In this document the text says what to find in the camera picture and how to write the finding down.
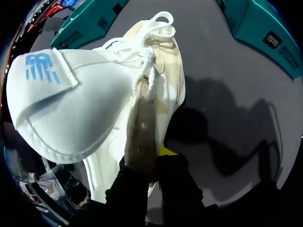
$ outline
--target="black label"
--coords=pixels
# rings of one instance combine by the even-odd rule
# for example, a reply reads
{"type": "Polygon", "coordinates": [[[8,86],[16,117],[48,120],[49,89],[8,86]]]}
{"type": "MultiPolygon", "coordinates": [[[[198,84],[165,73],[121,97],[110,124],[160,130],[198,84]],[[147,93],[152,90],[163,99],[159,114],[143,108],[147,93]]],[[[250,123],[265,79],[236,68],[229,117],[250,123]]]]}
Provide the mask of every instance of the black label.
{"type": "Polygon", "coordinates": [[[109,24],[108,24],[107,20],[105,20],[104,17],[100,18],[100,20],[98,21],[98,26],[105,31],[107,31],[107,29],[109,28],[109,24]]]}
{"type": "Polygon", "coordinates": [[[118,15],[122,10],[122,6],[117,3],[114,7],[113,7],[113,11],[118,15]]]}
{"type": "Polygon", "coordinates": [[[66,45],[68,47],[67,44],[71,44],[71,43],[77,41],[78,39],[80,39],[81,37],[83,37],[83,35],[79,31],[74,31],[66,39],[64,39],[64,41],[62,42],[62,44],[66,45]]]}
{"type": "Polygon", "coordinates": [[[61,47],[63,47],[63,48],[68,48],[68,45],[65,44],[65,43],[63,43],[63,42],[61,42],[59,45],[60,45],[61,47]]]}
{"type": "Polygon", "coordinates": [[[274,50],[282,43],[282,39],[276,33],[270,31],[263,39],[263,42],[274,50]]]}

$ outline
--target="gray floor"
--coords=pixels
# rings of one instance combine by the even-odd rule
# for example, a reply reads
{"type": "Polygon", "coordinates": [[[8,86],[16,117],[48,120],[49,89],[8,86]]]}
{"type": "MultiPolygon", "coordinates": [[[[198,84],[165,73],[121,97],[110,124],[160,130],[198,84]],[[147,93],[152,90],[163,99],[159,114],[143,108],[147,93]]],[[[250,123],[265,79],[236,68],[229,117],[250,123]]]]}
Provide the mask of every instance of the gray floor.
{"type": "MultiPolygon", "coordinates": [[[[83,49],[121,37],[163,10],[175,18],[187,89],[185,105],[170,125],[179,134],[167,135],[168,148],[187,156],[204,204],[228,204],[260,182],[258,155],[237,171],[225,171],[218,162],[228,166],[231,156],[245,159],[261,140],[278,145],[270,165],[281,188],[303,131],[302,81],[291,80],[267,57],[235,41],[215,0],[130,0],[107,36],[83,49]],[[221,152],[214,152],[215,146],[221,152]]],[[[149,198],[148,219],[161,223],[159,190],[149,198]]]]}

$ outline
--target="red object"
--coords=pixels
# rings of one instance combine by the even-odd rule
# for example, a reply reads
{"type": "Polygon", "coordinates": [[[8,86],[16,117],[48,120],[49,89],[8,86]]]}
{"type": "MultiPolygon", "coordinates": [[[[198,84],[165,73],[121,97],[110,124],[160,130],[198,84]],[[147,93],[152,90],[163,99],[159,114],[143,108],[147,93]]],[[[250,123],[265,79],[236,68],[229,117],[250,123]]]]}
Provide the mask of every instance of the red object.
{"type": "Polygon", "coordinates": [[[63,6],[59,5],[58,3],[54,3],[53,5],[50,5],[43,14],[36,20],[36,22],[31,25],[27,32],[29,32],[34,26],[36,26],[42,19],[48,17],[49,15],[63,9],[63,6]]]}
{"type": "Polygon", "coordinates": [[[48,17],[51,14],[53,14],[61,9],[63,9],[63,6],[59,5],[58,3],[55,3],[54,6],[46,13],[45,17],[48,17]]]}

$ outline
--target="blue logo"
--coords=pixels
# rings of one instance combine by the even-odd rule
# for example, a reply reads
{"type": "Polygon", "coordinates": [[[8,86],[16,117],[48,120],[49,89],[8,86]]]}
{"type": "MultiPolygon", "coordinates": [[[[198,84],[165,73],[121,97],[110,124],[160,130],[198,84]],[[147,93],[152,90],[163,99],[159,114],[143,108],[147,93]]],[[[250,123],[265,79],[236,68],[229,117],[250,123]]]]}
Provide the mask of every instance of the blue logo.
{"type": "MultiPolygon", "coordinates": [[[[44,80],[44,74],[43,71],[46,74],[46,79],[48,82],[52,82],[52,77],[51,74],[56,81],[57,84],[60,84],[60,80],[58,77],[58,74],[55,71],[49,71],[49,68],[53,66],[51,57],[49,54],[46,53],[39,53],[39,54],[30,54],[26,56],[25,59],[25,64],[26,65],[31,65],[32,67],[30,68],[32,78],[33,80],[36,80],[36,70],[38,71],[40,80],[44,80]]],[[[26,70],[26,77],[27,80],[29,80],[29,70],[26,70]]]]}

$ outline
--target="shoe tongue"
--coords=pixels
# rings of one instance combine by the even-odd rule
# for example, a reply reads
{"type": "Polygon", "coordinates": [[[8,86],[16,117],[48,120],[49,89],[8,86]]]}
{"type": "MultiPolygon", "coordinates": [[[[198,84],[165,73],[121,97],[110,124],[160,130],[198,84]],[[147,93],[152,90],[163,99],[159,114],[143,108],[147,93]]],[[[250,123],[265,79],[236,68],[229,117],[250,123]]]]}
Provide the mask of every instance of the shoe tongue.
{"type": "Polygon", "coordinates": [[[7,80],[16,130],[41,156],[75,163],[93,153],[132,95],[127,67],[98,52],[43,50],[18,56],[7,80]]]}
{"type": "Polygon", "coordinates": [[[18,56],[10,67],[7,82],[7,99],[13,124],[17,127],[23,112],[34,103],[77,84],[60,53],[43,50],[18,56]]]}

